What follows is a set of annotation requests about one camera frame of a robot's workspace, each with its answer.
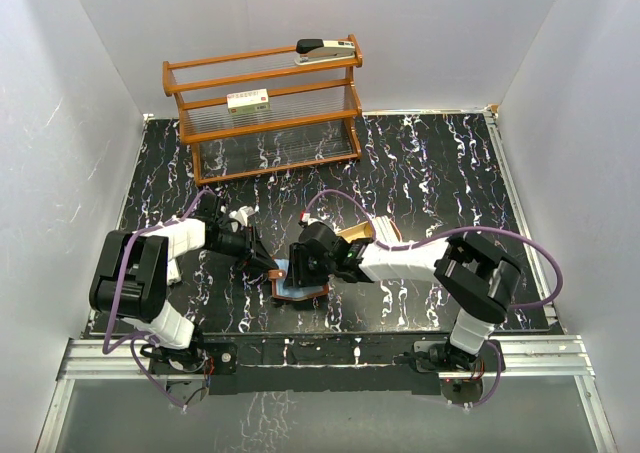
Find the brown leather card holder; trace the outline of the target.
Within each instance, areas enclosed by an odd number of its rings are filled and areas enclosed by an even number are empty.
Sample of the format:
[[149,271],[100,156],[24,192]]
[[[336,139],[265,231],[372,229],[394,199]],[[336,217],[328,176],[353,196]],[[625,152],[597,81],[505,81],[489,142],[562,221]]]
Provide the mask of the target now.
[[286,286],[285,280],[288,278],[289,261],[286,259],[275,259],[277,267],[268,272],[268,279],[271,282],[271,296],[275,299],[290,302],[302,302],[313,298],[326,296],[329,293],[329,286],[295,287]]

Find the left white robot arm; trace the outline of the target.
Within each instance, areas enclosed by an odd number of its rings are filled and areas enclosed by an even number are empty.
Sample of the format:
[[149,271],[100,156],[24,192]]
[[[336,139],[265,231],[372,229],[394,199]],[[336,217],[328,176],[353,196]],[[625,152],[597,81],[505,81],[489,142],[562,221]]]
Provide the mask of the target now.
[[104,240],[89,290],[91,308],[108,316],[102,353],[108,355],[124,341],[112,341],[115,323],[134,328],[126,339],[141,338],[148,356],[177,364],[186,372],[200,369],[207,349],[196,325],[167,299],[170,265],[188,252],[203,250],[232,258],[237,270],[265,274],[278,268],[249,223],[250,207],[228,211],[223,198],[199,192],[187,211],[152,227],[126,232],[114,230]]

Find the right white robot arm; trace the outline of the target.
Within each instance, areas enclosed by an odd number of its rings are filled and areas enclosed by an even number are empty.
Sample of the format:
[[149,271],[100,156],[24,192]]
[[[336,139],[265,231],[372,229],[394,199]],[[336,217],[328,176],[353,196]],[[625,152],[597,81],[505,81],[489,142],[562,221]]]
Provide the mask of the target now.
[[521,273],[515,258],[473,231],[389,244],[375,236],[347,239],[314,222],[290,245],[287,273],[276,291],[298,300],[332,277],[346,283],[438,283],[460,310],[448,339],[419,353],[418,360],[426,368],[470,370],[495,327],[506,320]]

